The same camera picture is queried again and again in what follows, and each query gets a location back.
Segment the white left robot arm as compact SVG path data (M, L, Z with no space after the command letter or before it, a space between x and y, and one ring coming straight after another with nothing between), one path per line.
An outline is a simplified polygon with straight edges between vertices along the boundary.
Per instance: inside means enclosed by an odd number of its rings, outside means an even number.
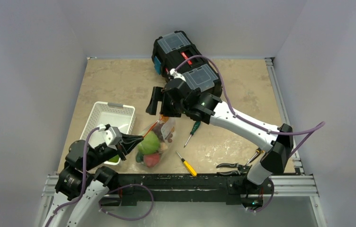
M86 138L70 145L64 169L58 174L53 202L44 227L80 227L90 209L103 196L119 192L119 173L103 166L114 156L125 157L143 141L143 136L127 135L111 128L94 128Z

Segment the pink peach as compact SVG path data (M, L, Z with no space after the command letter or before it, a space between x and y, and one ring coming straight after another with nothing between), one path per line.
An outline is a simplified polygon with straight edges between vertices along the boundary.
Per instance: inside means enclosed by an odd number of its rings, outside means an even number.
M160 158L160 153L148 154L143 156L143 162L146 167L153 168L159 163Z

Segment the clear zip bag orange zipper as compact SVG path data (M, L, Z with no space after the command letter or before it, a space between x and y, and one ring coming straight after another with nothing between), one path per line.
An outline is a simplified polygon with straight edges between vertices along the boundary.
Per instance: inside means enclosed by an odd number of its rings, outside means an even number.
M135 148L135 161L147 168L155 167L165 153L169 152L176 140L176 120L161 115L153 124L142 131L143 141Z

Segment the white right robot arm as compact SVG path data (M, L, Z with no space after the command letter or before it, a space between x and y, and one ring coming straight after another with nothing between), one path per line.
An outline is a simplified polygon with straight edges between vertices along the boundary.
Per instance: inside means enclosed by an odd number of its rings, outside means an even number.
M184 114L195 122L229 130L265 151L243 179L246 191L255 192L269 176L284 172L294 146L290 125L271 125L236 112L220 97L198 88L193 90L182 79L173 79L164 87L154 87L146 113L155 115L158 103L161 103L160 114L164 116L181 117Z

